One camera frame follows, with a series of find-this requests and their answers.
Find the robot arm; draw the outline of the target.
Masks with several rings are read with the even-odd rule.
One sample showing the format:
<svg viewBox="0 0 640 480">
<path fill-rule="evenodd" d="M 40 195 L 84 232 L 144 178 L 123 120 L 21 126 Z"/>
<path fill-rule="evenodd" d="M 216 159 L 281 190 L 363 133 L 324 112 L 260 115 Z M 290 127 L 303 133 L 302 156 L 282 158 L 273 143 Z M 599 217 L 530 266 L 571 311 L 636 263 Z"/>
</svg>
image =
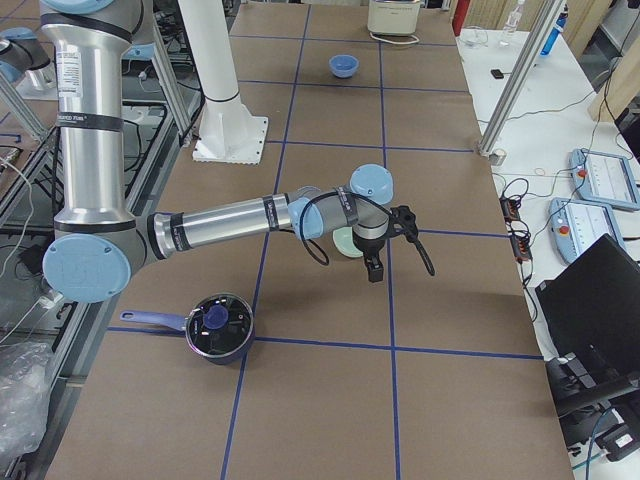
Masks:
<svg viewBox="0 0 640 480">
<path fill-rule="evenodd" d="M 37 91 L 56 87 L 54 62 L 35 33 L 26 27 L 1 32 L 1 74 L 12 84 L 27 77 Z"/>
<path fill-rule="evenodd" d="M 330 191 L 303 188 L 192 213 L 133 215 L 124 194 L 122 59 L 156 28 L 148 1 L 44 1 L 56 49 L 64 205 L 43 259 L 49 285 L 80 303 L 119 294 L 145 265 L 203 245 L 292 229 L 302 241 L 350 227 L 368 278 L 391 230 L 391 173 L 367 164 Z"/>
</svg>

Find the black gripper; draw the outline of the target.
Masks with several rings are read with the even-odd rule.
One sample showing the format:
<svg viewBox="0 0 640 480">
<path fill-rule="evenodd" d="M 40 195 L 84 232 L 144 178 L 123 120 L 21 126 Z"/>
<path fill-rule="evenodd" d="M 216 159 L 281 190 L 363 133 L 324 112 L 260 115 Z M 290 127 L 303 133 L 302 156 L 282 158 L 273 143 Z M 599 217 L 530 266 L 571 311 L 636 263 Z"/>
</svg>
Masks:
<svg viewBox="0 0 640 480">
<path fill-rule="evenodd" d="M 383 264 L 379 257 L 380 251 L 386 245 L 386 239 L 384 237 L 366 239 L 357 234 L 353 234 L 352 239 L 354 246 L 363 253 L 368 281 L 371 283 L 382 282 Z"/>
</svg>

